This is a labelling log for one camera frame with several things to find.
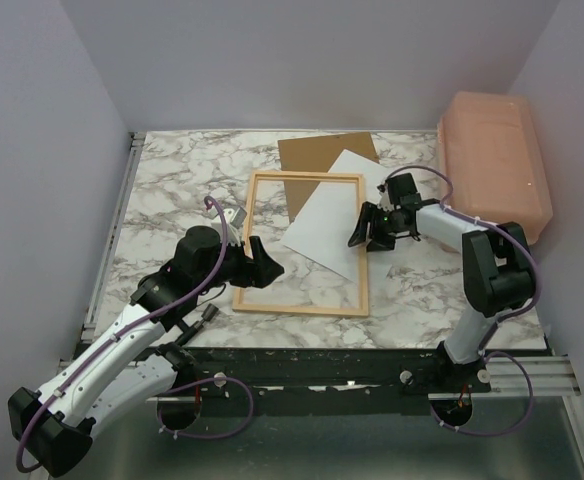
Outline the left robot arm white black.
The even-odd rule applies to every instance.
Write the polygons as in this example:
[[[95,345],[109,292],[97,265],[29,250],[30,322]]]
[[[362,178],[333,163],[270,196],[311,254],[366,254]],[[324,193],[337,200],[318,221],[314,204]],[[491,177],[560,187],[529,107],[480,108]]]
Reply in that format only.
[[[283,275],[259,237],[247,244],[229,238],[220,226],[189,228],[173,258],[142,278],[105,333],[53,379],[12,394],[8,412],[19,454],[30,453],[37,467],[62,476],[125,410],[166,390],[181,395],[192,387],[192,358],[174,345],[136,370],[128,365],[192,312],[202,292],[224,284],[263,289]]]

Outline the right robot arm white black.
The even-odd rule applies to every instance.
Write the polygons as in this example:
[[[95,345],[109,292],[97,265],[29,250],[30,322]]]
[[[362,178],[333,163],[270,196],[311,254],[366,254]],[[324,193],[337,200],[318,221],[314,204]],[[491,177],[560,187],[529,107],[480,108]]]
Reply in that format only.
[[[431,167],[427,170],[447,185],[442,199],[423,198],[409,169],[400,167],[377,186],[378,203],[361,205],[348,246],[392,251],[400,239],[425,236],[461,254],[467,307],[443,341],[447,358],[431,370],[434,384],[452,392],[466,383],[466,365],[482,358],[499,326],[535,306],[541,280],[520,224],[494,224],[453,209],[447,204],[451,180]]]

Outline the light wooden picture frame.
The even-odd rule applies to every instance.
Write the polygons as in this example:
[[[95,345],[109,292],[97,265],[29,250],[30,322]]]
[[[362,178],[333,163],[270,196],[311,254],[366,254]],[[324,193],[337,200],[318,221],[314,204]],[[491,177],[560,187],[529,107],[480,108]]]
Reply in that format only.
[[[246,196],[246,218],[243,223],[243,239],[245,241],[249,240],[249,236],[252,233],[253,215],[256,209],[255,205],[258,193],[258,183],[260,181],[312,181],[317,183],[328,182],[353,184],[356,192],[355,203],[357,206],[362,203],[363,195],[366,193],[365,179],[362,174],[254,170],[249,179]],[[367,254],[363,246],[359,246],[357,250],[357,266],[359,275],[359,306],[356,308],[248,304],[244,302],[245,289],[236,287],[233,293],[232,309],[234,312],[246,313],[367,317],[369,315],[369,275]]]

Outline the brown cardboard backing board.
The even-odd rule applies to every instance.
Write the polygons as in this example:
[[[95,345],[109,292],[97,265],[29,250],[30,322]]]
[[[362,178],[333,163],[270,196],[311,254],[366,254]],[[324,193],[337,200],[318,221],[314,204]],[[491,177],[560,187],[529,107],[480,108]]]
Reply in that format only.
[[[379,156],[369,132],[283,139],[278,141],[283,171],[327,173],[339,155],[348,150],[378,163]],[[294,221],[312,195],[317,182],[285,181],[288,217]]]

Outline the white photo paper sheet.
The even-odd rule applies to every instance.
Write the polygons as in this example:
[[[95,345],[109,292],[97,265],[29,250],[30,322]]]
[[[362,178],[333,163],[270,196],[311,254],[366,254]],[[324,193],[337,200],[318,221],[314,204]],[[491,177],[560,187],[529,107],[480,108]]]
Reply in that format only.
[[[363,199],[377,203],[377,186],[390,170],[351,151],[343,151],[331,174],[363,177]],[[321,182],[281,238],[284,246],[326,267],[345,279],[359,282],[358,250],[348,246],[362,201],[354,183]]]

